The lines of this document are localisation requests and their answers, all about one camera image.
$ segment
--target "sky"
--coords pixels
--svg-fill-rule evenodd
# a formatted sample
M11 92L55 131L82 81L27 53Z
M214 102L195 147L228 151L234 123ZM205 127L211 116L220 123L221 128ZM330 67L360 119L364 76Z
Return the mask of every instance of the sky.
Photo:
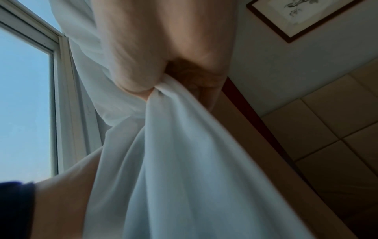
M20 0L60 29L48 0ZM0 28L0 182L51 176L49 55Z

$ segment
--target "picture frame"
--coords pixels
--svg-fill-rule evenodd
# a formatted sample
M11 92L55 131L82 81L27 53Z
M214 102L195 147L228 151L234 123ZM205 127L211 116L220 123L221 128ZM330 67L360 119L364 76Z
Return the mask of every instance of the picture frame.
M253 0L247 8L291 43L363 0Z

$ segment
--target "white fabric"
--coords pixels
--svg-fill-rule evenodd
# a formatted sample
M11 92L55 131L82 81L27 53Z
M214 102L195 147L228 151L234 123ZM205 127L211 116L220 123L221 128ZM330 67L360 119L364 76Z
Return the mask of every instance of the white fabric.
M165 75L147 104L112 83L89 1L51 5L96 110L114 126L84 239L313 238L261 169L176 80Z

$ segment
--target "white window frame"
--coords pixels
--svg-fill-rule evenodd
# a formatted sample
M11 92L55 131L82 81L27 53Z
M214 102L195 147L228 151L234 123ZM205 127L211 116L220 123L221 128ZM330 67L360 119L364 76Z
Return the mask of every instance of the white window frame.
M52 174L62 173L102 145L96 111L78 78L68 38L16 0L0 0L0 28L50 54Z

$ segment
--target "hand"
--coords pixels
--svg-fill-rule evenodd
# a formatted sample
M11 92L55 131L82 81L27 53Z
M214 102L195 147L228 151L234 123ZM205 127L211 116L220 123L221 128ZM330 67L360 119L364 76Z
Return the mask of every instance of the hand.
M147 100L163 73L211 109L227 78L236 0L92 0L114 82Z

